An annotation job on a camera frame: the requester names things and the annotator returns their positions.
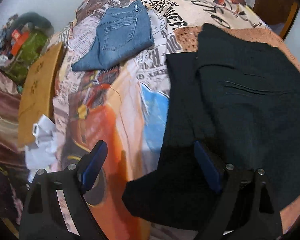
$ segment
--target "brown satin fabric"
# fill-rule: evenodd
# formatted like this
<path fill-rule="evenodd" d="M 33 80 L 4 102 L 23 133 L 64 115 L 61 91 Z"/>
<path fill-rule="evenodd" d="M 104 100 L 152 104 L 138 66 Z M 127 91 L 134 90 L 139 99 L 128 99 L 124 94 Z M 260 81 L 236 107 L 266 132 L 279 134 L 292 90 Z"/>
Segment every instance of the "brown satin fabric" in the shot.
<path fill-rule="evenodd" d="M 14 151 L 0 144 L 0 163 L 26 168 L 25 153 L 16 154 Z"/>
<path fill-rule="evenodd" d="M 0 118 L 0 144 L 17 153 L 18 122 Z"/>
<path fill-rule="evenodd" d="M 17 91 L 17 85 L 8 77 L 0 72 L 0 90 L 6 92 L 16 98 L 21 98 Z"/>
<path fill-rule="evenodd" d="M 0 90 L 0 118 L 18 122 L 20 98 Z"/>

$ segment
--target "black clamp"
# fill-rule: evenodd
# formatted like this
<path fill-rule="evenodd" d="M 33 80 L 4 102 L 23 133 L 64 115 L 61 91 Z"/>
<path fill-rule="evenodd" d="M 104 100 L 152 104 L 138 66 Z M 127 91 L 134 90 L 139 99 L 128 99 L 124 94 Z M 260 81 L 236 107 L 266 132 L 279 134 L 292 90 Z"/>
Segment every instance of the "black clamp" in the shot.
<path fill-rule="evenodd" d="M 236 169 L 199 141 L 194 154 L 210 188 L 220 194 L 215 211 L 194 240 L 274 240 L 282 235 L 280 212 L 263 169 Z M 241 221 L 235 230 L 223 235 L 234 216 Z"/>
<path fill-rule="evenodd" d="M 77 165 L 70 164 L 63 171 L 51 173 L 45 169 L 38 170 L 26 197 L 19 239 L 107 240 L 82 196 L 92 188 L 107 152 L 107 144 L 100 140 Z M 63 190 L 80 236 L 68 231 L 56 190 Z"/>

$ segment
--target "stitching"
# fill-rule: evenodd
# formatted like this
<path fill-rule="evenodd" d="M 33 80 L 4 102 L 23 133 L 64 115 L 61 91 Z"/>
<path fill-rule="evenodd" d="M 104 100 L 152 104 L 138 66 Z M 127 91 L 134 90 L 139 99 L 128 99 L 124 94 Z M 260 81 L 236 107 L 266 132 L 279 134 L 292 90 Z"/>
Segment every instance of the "stitching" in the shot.
<path fill-rule="evenodd" d="M 130 21 L 119 21 L 117 24 L 106 27 L 105 30 L 106 30 L 106 32 L 109 32 L 111 30 L 118 29 L 121 26 L 126 26 L 126 25 L 129 25 L 129 24 L 132 24 L 134 21 L 135 21 L 135 19 L 130 20 Z"/>
<path fill-rule="evenodd" d="M 141 8 L 141 10 L 146 10 L 147 9 L 144 5 L 137 6 L 137 10 L 135 9 L 135 7 L 131 7 L 131 8 L 129 8 L 129 10 L 125 10 L 127 8 L 129 8 L 129 7 L 125 7 L 125 8 L 109 8 L 108 10 L 106 10 L 106 14 L 113 16 L 113 15 L 122 14 L 122 13 L 134 13 L 134 12 L 140 11 L 140 8 Z M 124 11 L 123 12 L 112 13 L 111 11 L 113 11 L 113 10 L 111 10 L 111 9 L 124 10 Z"/>
<path fill-rule="evenodd" d="M 118 13 L 108 13 L 106 14 L 106 16 L 117 16 L 117 15 L 120 15 L 120 14 L 124 14 L 124 13 L 130 13 L 130 14 L 134 14 L 135 11 L 127 11 L 127 12 L 118 12 Z"/>
<path fill-rule="evenodd" d="M 132 15 L 130 15 L 130 16 L 120 17 L 119 20 L 101 23 L 101 24 L 98 25 L 98 27 L 99 27 L 99 26 L 102 26 L 102 25 L 105 25 L 105 24 L 112 24 L 112 23 L 120 22 L 120 21 L 122 21 L 122 19 L 125 19 L 125 18 L 134 18 L 134 17 L 137 17 L 138 14 L 139 14 L 140 12 L 142 12 L 142 11 L 143 11 L 143 10 L 138 11 L 137 14 L 135 14 L 135 12 L 130 12 L 130 13 L 132 14 Z"/>
<path fill-rule="evenodd" d="M 249 88 L 249 87 L 246 87 L 246 86 L 243 86 L 243 85 L 240 85 L 240 84 L 237 84 L 237 83 L 234 83 L 234 82 L 231 82 L 231 81 L 226 81 L 224 80 L 223 82 L 225 83 L 230 83 L 230 84 L 233 84 L 234 86 L 231 86 L 231 85 L 224 85 L 224 87 L 228 88 L 228 87 L 233 87 L 233 88 L 237 88 L 235 86 L 238 86 L 238 89 L 246 89 L 246 90 L 252 90 L 252 91 L 257 91 L 257 92 L 266 92 L 266 93 L 282 93 L 283 91 L 270 91 L 270 90 L 260 90 L 260 89 L 253 89 L 253 88 Z"/>
<path fill-rule="evenodd" d="M 276 94 L 288 94 L 287 91 L 262 91 L 262 90 L 247 90 L 245 88 L 234 87 L 234 86 L 225 86 L 225 88 L 233 88 L 236 90 L 245 91 L 250 94 L 258 94 L 258 95 L 276 95 Z"/>
<path fill-rule="evenodd" d="M 136 30 L 137 20 L 138 20 L 138 18 L 135 18 L 130 24 L 127 23 L 127 24 L 124 24 L 124 25 L 120 25 L 120 26 L 118 26 L 118 27 L 115 28 L 115 29 L 110 29 L 110 30 L 108 30 L 109 27 L 106 28 L 106 29 L 105 29 L 104 45 L 103 45 L 102 50 L 112 50 L 112 51 L 114 51 L 114 50 L 117 50 L 117 49 L 121 48 L 121 47 L 122 47 L 124 44 L 126 44 L 127 42 L 131 41 L 132 38 L 133 38 L 133 35 L 134 35 L 134 33 L 135 33 L 135 30 Z M 110 47 L 110 48 L 107 48 L 106 44 L 107 44 L 107 41 L 108 41 L 108 36 L 107 36 L 107 33 L 108 33 L 108 32 L 110 32 L 111 30 L 119 29 L 119 28 L 121 28 L 121 27 L 123 27 L 123 26 L 133 25 L 133 23 L 135 23 L 135 24 L 134 24 L 134 26 L 132 27 L 132 31 L 130 32 L 128 39 L 127 39 L 124 43 L 122 43 L 121 45 L 119 45 L 119 46 L 117 46 L 117 47 Z"/>

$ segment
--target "newspaper print bedspread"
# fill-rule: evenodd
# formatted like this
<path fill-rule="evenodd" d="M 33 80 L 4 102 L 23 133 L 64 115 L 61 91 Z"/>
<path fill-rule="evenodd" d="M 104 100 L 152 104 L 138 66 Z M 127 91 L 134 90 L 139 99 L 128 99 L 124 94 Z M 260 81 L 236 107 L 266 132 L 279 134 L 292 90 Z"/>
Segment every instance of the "newspaper print bedspread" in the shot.
<path fill-rule="evenodd" d="M 68 47 L 53 99 L 59 147 L 52 169 L 78 162 L 98 140 L 107 143 L 108 157 L 85 199 L 107 237 L 120 240 L 149 238 L 150 224 L 132 217 L 121 196 L 127 181 L 157 166 L 170 92 L 165 54 L 195 51 L 195 30 L 204 23 L 228 29 L 266 28 L 245 0 L 142 0 L 151 19 L 153 48 L 108 71 L 71 71 L 89 51 L 105 11 L 132 1 L 83 1 L 76 19 L 49 44 L 63 41 Z M 67 226 L 75 231 L 71 222 Z M 154 225 L 151 231 L 157 234 L 158 228 L 162 227 Z"/>

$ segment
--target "crumpled white fabric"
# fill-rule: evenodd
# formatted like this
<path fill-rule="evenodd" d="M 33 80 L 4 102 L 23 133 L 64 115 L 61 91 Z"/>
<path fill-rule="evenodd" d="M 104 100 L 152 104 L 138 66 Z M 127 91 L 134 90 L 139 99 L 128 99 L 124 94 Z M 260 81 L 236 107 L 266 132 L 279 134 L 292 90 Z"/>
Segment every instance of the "crumpled white fabric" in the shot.
<path fill-rule="evenodd" d="M 49 165 L 56 161 L 55 154 L 58 145 L 56 126 L 44 114 L 37 123 L 33 124 L 32 133 L 35 142 L 25 146 L 26 165 L 30 170 L 29 182 L 32 182 L 38 169 L 45 168 L 49 170 Z"/>

